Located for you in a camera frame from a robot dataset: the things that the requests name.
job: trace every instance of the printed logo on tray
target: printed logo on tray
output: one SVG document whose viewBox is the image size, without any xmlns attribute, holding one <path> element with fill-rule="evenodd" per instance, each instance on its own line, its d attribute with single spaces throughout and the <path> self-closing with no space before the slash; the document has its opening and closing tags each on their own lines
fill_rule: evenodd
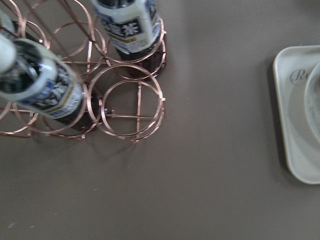
<svg viewBox="0 0 320 240">
<path fill-rule="evenodd" d="M 296 86 L 303 85 L 308 79 L 309 73 L 305 69 L 297 69 L 290 75 L 290 82 Z"/>
</svg>

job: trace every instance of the bottle cap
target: bottle cap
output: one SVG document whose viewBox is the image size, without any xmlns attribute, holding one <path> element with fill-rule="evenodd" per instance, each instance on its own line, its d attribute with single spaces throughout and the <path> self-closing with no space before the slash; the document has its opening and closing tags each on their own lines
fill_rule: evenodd
<svg viewBox="0 0 320 240">
<path fill-rule="evenodd" d="M 16 62 L 17 50 L 14 43 L 0 34 L 0 73 L 8 71 Z"/>
</svg>

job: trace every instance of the table surface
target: table surface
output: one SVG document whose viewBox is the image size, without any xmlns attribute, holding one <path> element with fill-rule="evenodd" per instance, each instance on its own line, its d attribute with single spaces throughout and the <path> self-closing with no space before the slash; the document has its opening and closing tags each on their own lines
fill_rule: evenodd
<svg viewBox="0 0 320 240">
<path fill-rule="evenodd" d="M 319 186 L 286 168 L 272 64 L 286 47 L 320 44 L 320 2 L 158 8 L 160 129 L 136 144 L 98 131 L 0 137 L 0 239 L 318 240 Z"/>
</svg>

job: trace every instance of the bottle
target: bottle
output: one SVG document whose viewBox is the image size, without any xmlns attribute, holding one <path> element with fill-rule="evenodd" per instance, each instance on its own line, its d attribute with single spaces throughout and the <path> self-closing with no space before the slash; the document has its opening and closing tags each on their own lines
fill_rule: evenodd
<svg viewBox="0 0 320 240">
<path fill-rule="evenodd" d="M 65 125 L 79 114 L 84 89 L 76 74 L 39 43 L 0 34 L 0 97 Z M 92 126 L 87 112 L 72 128 Z"/>
<path fill-rule="evenodd" d="M 137 60 L 152 51 L 161 33 L 156 0 L 91 1 L 122 60 Z M 162 46 L 139 65 L 152 73 L 160 65 L 161 53 Z M 144 74 L 135 71 L 131 75 L 141 77 Z"/>
<path fill-rule="evenodd" d="M 2 28 L 7 29 L 8 31 L 10 31 L 13 34 L 17 34 L 18 29 L 19 29 L 19 24 L 15 21 L 12 21 L 10 19 L 10 17 L 5 14 L 1 9 L 0 9 L 0 26 Z M 14 40 L 15 36 L 10 34 L 9 32 L 7 32 L 4 29 L 0 29 L 0 34 L 2 34 L 3 36 L 5 36 L 7 39 L 10 40 Z M 30 39 L 34 42 L 39 42 L 35 37 L 33 37 L 31 34 L 29 34 L 28 32 L 25 33 L 25 36 L 27 39 Z"/>
<path fill-rule="evenodd" d="M 0 9 L 0 26 L 14 34 L 16 33 L 15 26 L 11 21 L 10 17 L 7 14 L 5 14 L 1 9 Z M 2 34 L 8 39 L 13 40 L 15 38 L 14 35 L 11 35 L 9 32 L 7 32 L 4 29 L 0 29 L 0 34 Z"/>
</svg>

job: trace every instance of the copper wire rack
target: copper wire rack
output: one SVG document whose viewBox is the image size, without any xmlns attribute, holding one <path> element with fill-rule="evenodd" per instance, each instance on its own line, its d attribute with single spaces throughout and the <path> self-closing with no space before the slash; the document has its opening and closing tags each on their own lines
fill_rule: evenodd
<svg viewBox="0 0 320 240">
<path fill-rule="evenodd" d="M 99 26 L 100 22 L 97 16 L 92 16 L 88 6 L 78 0 L 39 0 L 33 4 L 30 4 L 27 0 L 21 0 L 19 4 L 18 0 L 0 0 L 0 2 L 2 3 L 0 8 L 5 13 L 13 16 L 11 19 L 18 25 L 18 29 L 16 32 L 9 32 L 1 26 L 0 28 L 14 36 L 14 38 L 26 38 L 28 37 L 27 34 L 31 34 L 38 43 L 59 55 L 61 60 L 75 71 L 79 79 L 82 80 L 84 89 L 82 107 L 78 116 L 75 117 L 71 124 L 58 128 L 54 128 L 48 119 L 38 113 L 22 109 L 14 102 L 7 102 L 0 107 L 0 123 L 13 114 L 15 116 L 14 119 L 22 126 L 10 131 L 0 130 L 1 136 L 30 138 L 33 133 L 40 133 L 63 139 L 83 140 L 91 131 L 100 130 L 110 136 L 138 142 L 152 135 L 160 127 L 165 118 L 164 102 L 166 99 L 163 97 L 156 77 L 166 65 L 167 54 L 165 44 L 166 31 L 162 18 L 160 18 L 160 36 L 152 51 L 137 60 L 124 61 L 111 54 L 114 49 L 110 45 L 108 37 L 105 37 L 104 29 Z M 48 9 L 49 4 L 55 4 L 56 8 L 58 8 L 59 14 L 57 17 L 68 16 L 68 20 L 62 24 L 57 23 L 57 26 L 52 20 L 48 22 L 45 18 L 46 13 L 44 13 L 44 10 Z M 73 33 L 82 34 L 80 44 L 77 43 L 76 46 L 72 47 L 70 47 L 70 43 L 60 37 L 60 33 L 68 31 L 70 27 L 72 27 Z M 152 72 L 149 72 L 142 67 L 142 63 L 155 54 L 161 55 L 159 65 Z M 125 74 L 126 71 L 123 71 L 123 69 L 135 71 L 139 74 L 132 77 Z M 108 81 L 106 75 L 109 73 L 115 74 L 117 78 L 107 89 L 101 89 L 99 83 Z M 123 114 L 120 109 L 108 106 L 108 97 L 112 92 L 126 84 L 137 85 L 136 114 Z M 154 114 L 142 115 L 143 88 L 151 90 L 154 93 L 153 96 L 156 97 Z M 98 110 L 92 107 L 93 93 L 98 98 Z M 92 126 L 85 131 L 67 133 L 82 118 L 85 112 L 91 117 Z M 115 130 L 109 123 L 110 119 L 116 119 L 119 123 L 121 120 L 134 121 L 135 129 L 133 132 Z M 44 127 L 39 128 L 37 126 L 39 122 Z"/>
</svg>

